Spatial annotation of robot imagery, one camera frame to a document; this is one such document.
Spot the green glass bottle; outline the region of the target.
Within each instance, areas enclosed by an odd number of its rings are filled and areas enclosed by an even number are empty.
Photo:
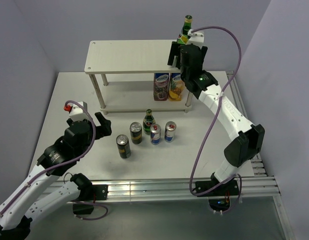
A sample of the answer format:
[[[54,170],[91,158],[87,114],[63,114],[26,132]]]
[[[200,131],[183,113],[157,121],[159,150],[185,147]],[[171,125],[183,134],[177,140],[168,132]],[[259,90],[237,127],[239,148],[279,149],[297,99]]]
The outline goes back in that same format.
[[[180,34],[179,34],[179,36],[177,37],[177,40],[176,40],[178,44],[185,45],[188,42],[188,40],[190,39],[188,33],[189,33],[189,30],[192,27],[192,21],[193,21],[193,17],[191,15],[185,16],[183,27],[182,27],[181,32],[180,32]]]
[[[146,110],[146,115],[143,119],[143,131],[145,134],[149,135],[150,134],[150,128],[152,124],[155,124],[156,121],[153,117],[152,110],[147,109]]]

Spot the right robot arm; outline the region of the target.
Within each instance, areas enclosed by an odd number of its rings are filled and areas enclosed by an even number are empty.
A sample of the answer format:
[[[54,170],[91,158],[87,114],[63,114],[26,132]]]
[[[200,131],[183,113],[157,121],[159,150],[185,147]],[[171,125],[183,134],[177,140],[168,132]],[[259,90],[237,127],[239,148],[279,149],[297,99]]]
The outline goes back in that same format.
[[[241,166],[255,157],[262,148],[265,129],[248,120],[224,95],[217,79],[203,70],[206,46],[172,42],[167,64],[180,70],[181,80],[193,96],[205,104],[226,130],[231,142],[224,149],[224,161],[211,176],[211,187],[206,193],[222,195],[228,181],[238,176]]]

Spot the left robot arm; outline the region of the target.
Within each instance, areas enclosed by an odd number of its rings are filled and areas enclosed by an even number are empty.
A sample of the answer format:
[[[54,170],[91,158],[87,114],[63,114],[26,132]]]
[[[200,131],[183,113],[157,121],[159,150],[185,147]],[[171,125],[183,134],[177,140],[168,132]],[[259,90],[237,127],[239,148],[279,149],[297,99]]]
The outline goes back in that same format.
[[[79,161],[93,140],[112,134],[111,121],[100,112],[94,114],[100,125],[93,127],[87,116],[67,120],[68,128],[47,147],[37,164],[15,192],[0,205],[0,240],[24,240],[31,227],[67,202],[91,201],[95,187],[82,173],[74,174],[56,191],[39,196]]]

